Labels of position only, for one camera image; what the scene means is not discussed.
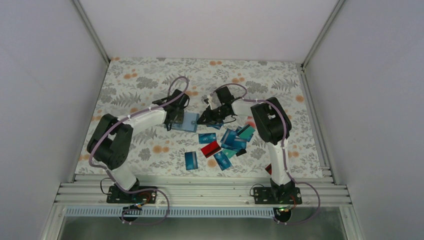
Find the table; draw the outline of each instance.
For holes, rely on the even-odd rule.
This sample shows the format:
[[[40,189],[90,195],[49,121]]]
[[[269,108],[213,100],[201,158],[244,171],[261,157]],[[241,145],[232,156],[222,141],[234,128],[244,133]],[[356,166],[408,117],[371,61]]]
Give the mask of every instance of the table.
[[[203,99],[225,83],[247,87],[247,98],[276,97],[292,123],[288,163],[295,178],[322,178],[317,148],[302,93],[296,64],[277,61],[242,61],[190,58],[114,57],[101,88],[93,117],[75,170],[76,174],[105,174],[89,166],[87,143],[104,114],[114,116],[152,106],[152,101],[166,97],[169,84],[178,76],[190,79],[188,112],[201,114],[206,107]],[[175,87],[182,90],[184,81]],[[234,96],[242,89],[231,86]],[[233,167],[222,171],[213,156],[205,158],[198,133],[216,133],[220,140],[227,128],[254,124],[251,117],[237,116],[236,121],[220,130],[199,125],[197,133],[171,130],[157,125],[133,136],[127,162],[138,175],[191,177],[269,177],[265,167],[270,164],[268,149],[255,132],[247,144],[247,153],[230,159]],[[185,152],[197,152],[198,169],[186,170]]]

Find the white wall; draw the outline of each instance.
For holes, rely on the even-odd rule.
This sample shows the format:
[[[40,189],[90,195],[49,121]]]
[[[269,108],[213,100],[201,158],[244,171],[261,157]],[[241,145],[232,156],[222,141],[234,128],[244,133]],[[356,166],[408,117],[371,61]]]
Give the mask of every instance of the white wall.
[[[106,69],[71,1],[1,1],[1,239],[40,237]]]
[[[80,0],[109,57],[303,62],[337,0]]]
[[[306,67],[368,240],[424,238],[423,10],[348,0]]]

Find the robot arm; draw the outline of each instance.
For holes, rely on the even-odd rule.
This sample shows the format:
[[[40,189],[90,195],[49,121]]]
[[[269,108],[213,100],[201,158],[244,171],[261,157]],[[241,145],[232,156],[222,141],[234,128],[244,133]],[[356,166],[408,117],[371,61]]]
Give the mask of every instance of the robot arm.
[[[197,124],[221,124],[226,117],[233,115],[253,116],[257,132],[260,138],[266,142],[269,150],[272,165],[271,192],[275,201],[281,202],[296,190],[295,183],[290,179],[284,168],[283,152],[287,160],[289,159],[288,151],[283,151],[281,148],[284,135],[284,147],[288,146],[289,131],[292,129],[289,117],[275,97],[270,97],[267,101],[281,112],[286,129],[284,129],[282,119],[269,104],[247,102],[241,97],[234,98],[226,86],[217,89],[215,92],[221,106],[211,109],[209,105],[200,116]]]
[[[235,115],[253,116],[251,108],[257,108],[257,105],[259,104],[246,102],[239,99],[232,103],[232,110]],[[254,120],[257,126],[258,133],[260,137],[264,139],[262,135],[268,135],[269,133],[266,130],[264,131],[263,129],[260,128],[260,127],[264,128],[264,126],[260,126],[260,122],[262,122],[260,119],[262,118],[262,116],[257,114],[257,110],[254,110],[254,112],[256,115],[254,116]],[[271,160],[271,165],[272,165],[272,174],[271,174],[272,181],[279,186],[289,183],[291,180],[284,169],[283,150],[281,149],[281,140],[276,142],[276,144],[274,144],[271,141],[266,141],[266,142],[267,142],[266,146],[269,151],[269,159]],[[284,146],[287,147],[288,144],[289,144],[288,139],[286,138],[284,140]],[[288,152],[285,151],[284,154],[285,154],[285,159],[289,159]]]
[[[161,105],[166,101],[174,99],[180,93],[181,91],[175,90],[171,96],[154,101],[153,103]],[[157,108],[129,118],[110,133],[114,135],[113,139],[107,137],[101,142],[99,148],[94,153],[94,158],[107,166],[107,171],[110,172],[123,189],[132,191],[133,188],[138,187],[138,180],[125,162],[130,151],[132,136],[162,123],[165,124],[168,131],[171,130],[172,124],[182,124],[184,108],[189,101],[189,96],[183,94],[178,100],[164,108]],[[100,119],[88,142],[87,151],[91,153],[105,132],[123,118],[125,116],[115,117],[111,114],[105,114]]]

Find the glass panel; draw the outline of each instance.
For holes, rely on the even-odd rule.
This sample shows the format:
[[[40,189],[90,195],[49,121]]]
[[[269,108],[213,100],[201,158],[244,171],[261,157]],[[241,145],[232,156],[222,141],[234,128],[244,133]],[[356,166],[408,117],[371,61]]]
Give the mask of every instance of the glass panel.
[[[290,222],[306,219],[315,208],[293,210]],[[152,222],[156,218],[139,218]],[[118,217],[66,217],[62,240],[344,240],[338,207],[322,207],[313,220],[295,226],[277,225],[261,218],[168,218],[155,226],[122,224]]]

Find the card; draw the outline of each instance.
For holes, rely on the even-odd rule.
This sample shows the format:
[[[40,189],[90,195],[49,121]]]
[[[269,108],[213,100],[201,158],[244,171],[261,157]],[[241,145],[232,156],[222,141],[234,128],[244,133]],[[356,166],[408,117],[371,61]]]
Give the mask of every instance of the card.
[[[227,129],[224,136],[221,139],[221,143],[231,145],[237,137],[237,132],[231,129]]]
[[[248,146],[247,140],[243,138],[235,138],[232,143],[230,144],[232,147],[235,147],[237,149],[246,149]]]
[[[206,127],[211,127],[211,128],[220,130],[223,125],[224,124],[220,123],[220,124],[214,124],[214,125],[206,125]]]
[[[237,128],[237,136],[239,136],[241,139],[246,139],[248,142],[251,141],[253,138],[253,133],[255,132],[255,129],[247,124],[246,126],[242,128]]]
[[[199,120],[199,114],[194,112],[184,112],[182,124],[172,124],[172,130],[186,131],[195,133],[198,130],[197,121]]]
[[[186,170],[194,170],[194,169],[199,168],[198,157],[197,157],[195,151],[190,151],[190,152],[184,153],[184,157],[185,157],[185,169]]]
[[[222,171],[232,166],[230,160],[222,151],[214,154],[213,157],[215,158]]]
[[[233,150],[233,151],[236,151],[236,152],[238,152],[238,151],[240,151],[240,150],[241,150],[241,148],[237,148],[237,147],[234,147],[234,146],[230,146],[230,145],[227,145],[227,144],[225,144],[225,143],[221,143],[221,148],[223,148],[223,149],[228,149],[228,150]]]
[[[227,156],[227,158],[232,158],[234,155],[236,155],[237,151],[230,150],[230,149],[223,149],[222,152]]]
[[[273,174],[273,168],[271,166],[271,163],[265,167],[265,170],[269,173],[269,175]]]
[[[238,156],[241,156],[241,155],[243,155],[243,154],[245,154],[245,153],[247,153],[246,149],[241,149],[241,150],[240,150],[240,151],[238,151],[235,155],[238,157]]]
[[[217,141],[213,141],[201,148],[200,150],[206,158],[209,158],[210,156],[214,155],[219,150],[221,150],[221,147],[218,145]]]
[[[199,143],[200,144],[210,144],[213,141],[217,140],[216,133],[199,133]]]

